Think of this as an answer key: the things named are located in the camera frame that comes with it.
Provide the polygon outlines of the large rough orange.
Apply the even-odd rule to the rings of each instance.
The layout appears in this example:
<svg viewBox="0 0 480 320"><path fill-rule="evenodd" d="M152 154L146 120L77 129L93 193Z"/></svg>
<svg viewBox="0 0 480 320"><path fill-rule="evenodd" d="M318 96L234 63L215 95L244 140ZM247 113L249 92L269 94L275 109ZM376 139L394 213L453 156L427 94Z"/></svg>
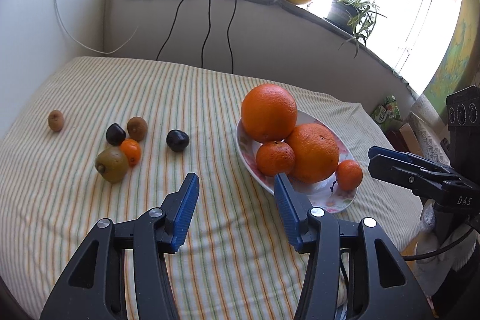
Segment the large rough orange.
<svg viewBox="0 0 480 320"><path fill-rule="evenodd" d="M290 176L306 184L329 178L339 161L339 148L333 133L320 124L296 126L285 142L293 149L295 166Z"/></svg>

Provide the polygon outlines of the mandarin with stem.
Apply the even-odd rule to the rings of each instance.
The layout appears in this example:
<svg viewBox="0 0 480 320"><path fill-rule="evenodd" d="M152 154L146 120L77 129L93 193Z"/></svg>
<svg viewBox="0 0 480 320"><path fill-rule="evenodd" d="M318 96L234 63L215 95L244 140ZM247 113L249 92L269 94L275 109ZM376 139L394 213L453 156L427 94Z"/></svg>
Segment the mandarin with stem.
<svg viewBox="0 0 480 320"><path fill-rule="evenodd" d="M295 167L295 152L283 141L269 141L257 150L256 165L267 176L289 174Z"/></svg>

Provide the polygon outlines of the large smooth orange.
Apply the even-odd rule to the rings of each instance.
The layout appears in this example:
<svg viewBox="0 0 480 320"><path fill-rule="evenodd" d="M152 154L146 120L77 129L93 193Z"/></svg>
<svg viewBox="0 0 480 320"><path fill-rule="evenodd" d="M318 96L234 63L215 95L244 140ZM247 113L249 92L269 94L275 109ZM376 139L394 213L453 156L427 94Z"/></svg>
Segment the large smooth orange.
<svg viewBox="0 0 480 320"><path fill-rule="evenodd" d="M297 117L295 99L279 85L258 85L245 95L241 103L242 126L259 143L287 138Z"/></svg>

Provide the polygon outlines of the green package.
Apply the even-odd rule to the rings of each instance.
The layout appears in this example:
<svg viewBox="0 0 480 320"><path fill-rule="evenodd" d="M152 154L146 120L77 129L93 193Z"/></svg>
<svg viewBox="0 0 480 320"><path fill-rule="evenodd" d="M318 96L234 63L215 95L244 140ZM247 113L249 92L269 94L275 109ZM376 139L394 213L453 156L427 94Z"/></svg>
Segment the green package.
<svg viewBox="0 0 480 320"><path fill-rule="evenodd" d="M384 133L398 131L403 125L400 109L393 95L385 97L383 103L371 113L371 118Z"/></svg>

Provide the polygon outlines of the green kiwi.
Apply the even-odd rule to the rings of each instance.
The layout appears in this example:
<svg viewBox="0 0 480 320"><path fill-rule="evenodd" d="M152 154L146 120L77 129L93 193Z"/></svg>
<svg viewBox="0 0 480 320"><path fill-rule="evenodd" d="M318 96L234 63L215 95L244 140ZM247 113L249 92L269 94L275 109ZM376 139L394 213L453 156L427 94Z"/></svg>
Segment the green kiwi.
<svg viewBox="0 0 480 320"><path fill-rule="evenodd" d="M128 158L119 147L111 146L103 150L95 159L95 169L111 184L120 182L128 172Z"/></svg>

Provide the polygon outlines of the tiny orange kumquat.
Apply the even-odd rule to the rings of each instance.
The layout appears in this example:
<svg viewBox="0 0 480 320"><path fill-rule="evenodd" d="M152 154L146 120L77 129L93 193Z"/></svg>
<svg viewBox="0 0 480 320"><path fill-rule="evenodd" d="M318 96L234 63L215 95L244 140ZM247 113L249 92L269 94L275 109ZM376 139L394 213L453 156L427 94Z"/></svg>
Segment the tiny orange kumquat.
<svg viewBox="0 0 480 320"><path fill-rule="evenodd" d="M133 167L140 162L142 158L142 148L134 139L126 139L120 145L120 150L128 160L128 165Z"/></svg>

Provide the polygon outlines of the striped cloth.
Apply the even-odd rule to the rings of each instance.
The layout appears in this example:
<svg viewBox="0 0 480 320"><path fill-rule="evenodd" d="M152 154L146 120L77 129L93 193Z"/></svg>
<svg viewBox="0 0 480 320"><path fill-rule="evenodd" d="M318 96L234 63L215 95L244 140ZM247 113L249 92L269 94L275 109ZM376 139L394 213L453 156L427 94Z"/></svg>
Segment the striped cloth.
<svg viewBox="0 0 480 320"><path fill-rule="evenodd" d="M137 218L199 176L185 243L168 257L183 319L291 319L308 259L295 252L278 208L243 165L235 130L244 96L260 80L170 62L78 57L37 91L1 141L1 277L33 319L100 218ZM64 127L52 132L59 110ZM118 183L95 159L117 123L148 125L142 158ZM179 129L183 152L168 148Z"/></svg>

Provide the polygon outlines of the potted spider plant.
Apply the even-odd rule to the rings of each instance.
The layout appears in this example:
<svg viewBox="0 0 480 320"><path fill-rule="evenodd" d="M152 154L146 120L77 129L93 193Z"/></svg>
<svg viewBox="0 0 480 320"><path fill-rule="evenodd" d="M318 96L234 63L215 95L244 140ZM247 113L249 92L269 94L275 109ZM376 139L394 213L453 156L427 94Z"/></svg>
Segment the potted spider plant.
<svg viewBox="0 0 480 320"><path fill-rule="evenodd" d="M377 17L385 18L378 12L377 4L371 0L332 0L326 20L350 36L345 43L355 46L354 57L360 47L367 48L367 40L373 33Z"/></svg>

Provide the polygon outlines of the dark plum left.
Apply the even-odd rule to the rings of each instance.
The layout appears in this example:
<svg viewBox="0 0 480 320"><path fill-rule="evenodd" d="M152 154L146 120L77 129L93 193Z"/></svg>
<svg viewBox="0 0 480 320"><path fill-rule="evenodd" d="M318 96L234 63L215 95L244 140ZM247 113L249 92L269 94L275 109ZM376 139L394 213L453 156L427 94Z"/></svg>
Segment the dark plum left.
<svg viewBox="0 0 480 320"><path fill-rule="evenodd" d="M111 124L106 130L106 142L112 146L120 146L126 139L126 132L117 124Z"/></svg>

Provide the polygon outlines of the dark plum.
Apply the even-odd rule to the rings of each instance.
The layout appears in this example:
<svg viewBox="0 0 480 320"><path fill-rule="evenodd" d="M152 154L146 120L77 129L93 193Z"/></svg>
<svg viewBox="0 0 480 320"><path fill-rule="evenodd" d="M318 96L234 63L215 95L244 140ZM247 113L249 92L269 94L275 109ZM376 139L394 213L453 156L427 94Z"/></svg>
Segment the dark plum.
<svg viewBox="0 0 480 320"><path fill-rule="evenodd" d="M186 132L179 129L173 129L166 136L166 143L173 152L183 152L190 143L190 137Z"/></svg>
<svg viewBox="0 0 480 320"><path fill-rule="evenodd" d="M126 132L117 124L111 124L106 130L106 142L112 146L120 146L126 139Z"/></svg>

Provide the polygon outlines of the dark plum right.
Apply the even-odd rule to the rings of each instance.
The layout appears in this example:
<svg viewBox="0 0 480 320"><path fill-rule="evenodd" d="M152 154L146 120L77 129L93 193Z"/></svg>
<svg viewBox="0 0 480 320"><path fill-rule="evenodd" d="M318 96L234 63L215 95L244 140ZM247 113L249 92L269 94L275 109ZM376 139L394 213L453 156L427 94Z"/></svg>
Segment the dark plum right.
<svg viewBox="0 0 480 320"><path fill-rule="evenodd" d="M179 129L173 129L166 136L166 143L173 152L183 152L190 143L190 137L186 132Z"/></svg>

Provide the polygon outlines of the brown kiwi middle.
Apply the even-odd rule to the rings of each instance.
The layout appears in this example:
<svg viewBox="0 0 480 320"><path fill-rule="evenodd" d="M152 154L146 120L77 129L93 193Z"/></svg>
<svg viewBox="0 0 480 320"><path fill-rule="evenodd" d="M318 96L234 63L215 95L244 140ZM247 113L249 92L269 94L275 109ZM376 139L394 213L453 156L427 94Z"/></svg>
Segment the brown kiwi middle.
<svg viewBox="0 0 480 320"><path fill-rule="evenodd" d="M146 137L148 125L144 118L136 116L128 121L127 131L131 139L140 142Z"/></svg>

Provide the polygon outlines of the small brown kiwi far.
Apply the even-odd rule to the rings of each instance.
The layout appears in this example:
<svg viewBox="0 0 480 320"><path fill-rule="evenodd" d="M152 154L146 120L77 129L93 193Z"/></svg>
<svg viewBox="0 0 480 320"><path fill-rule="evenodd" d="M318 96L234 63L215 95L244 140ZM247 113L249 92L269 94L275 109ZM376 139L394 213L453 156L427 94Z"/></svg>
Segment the small brown kiwi far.
<svg viewBox="0 0 480 320"><path fill-rule="evenodd" d="M60 132L64 127L64 115L59 110L52 110L48 115L47 122L52 132Z"/></svg>

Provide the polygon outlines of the white refrigerator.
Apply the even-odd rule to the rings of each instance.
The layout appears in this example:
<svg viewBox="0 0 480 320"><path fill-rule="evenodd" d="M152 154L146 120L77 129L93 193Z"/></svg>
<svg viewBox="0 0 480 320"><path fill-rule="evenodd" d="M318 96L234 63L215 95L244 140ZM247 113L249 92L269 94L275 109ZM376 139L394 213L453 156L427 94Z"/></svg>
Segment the white refrigerator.
<svg viewBox="0 0 480 320"><path fill-rule="evenodd" d="M1 0L1 132L66 62L103 49L105 0Z"/></svg>

